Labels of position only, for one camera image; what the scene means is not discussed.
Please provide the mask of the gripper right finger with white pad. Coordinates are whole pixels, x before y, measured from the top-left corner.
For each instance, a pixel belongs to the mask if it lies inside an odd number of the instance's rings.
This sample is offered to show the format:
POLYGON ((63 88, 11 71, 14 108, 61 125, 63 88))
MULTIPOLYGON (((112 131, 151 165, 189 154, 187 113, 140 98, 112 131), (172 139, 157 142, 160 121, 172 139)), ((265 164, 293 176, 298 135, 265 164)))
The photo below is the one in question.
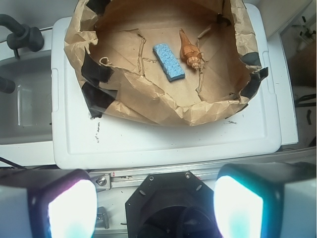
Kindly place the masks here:
POLYGON ((315 238, 317 167, 226 164, 218 172, 213 207, 224 238, 315 238))

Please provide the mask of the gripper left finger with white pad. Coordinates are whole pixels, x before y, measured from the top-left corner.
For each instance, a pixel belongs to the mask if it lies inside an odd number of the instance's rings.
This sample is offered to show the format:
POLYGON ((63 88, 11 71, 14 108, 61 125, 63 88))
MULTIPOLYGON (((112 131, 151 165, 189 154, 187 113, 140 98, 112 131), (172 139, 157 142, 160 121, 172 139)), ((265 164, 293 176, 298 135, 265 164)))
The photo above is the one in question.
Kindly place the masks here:
POLYGON ((1 170, 2 238, 90 238, 97 191, 84 170, 1 170))

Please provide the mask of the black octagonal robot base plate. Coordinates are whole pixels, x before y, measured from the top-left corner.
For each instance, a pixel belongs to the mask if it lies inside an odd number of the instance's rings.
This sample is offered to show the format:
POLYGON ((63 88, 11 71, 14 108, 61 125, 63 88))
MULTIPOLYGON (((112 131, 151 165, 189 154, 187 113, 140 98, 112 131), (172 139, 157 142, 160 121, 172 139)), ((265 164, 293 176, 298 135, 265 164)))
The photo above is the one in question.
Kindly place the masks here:
POLYGON ((190 171, 150 174, 125 203, 127 231, 136 238, 142 225, 154 215, 167 228, 171 219, 190 207, 213 217, 213 190, 190 171))

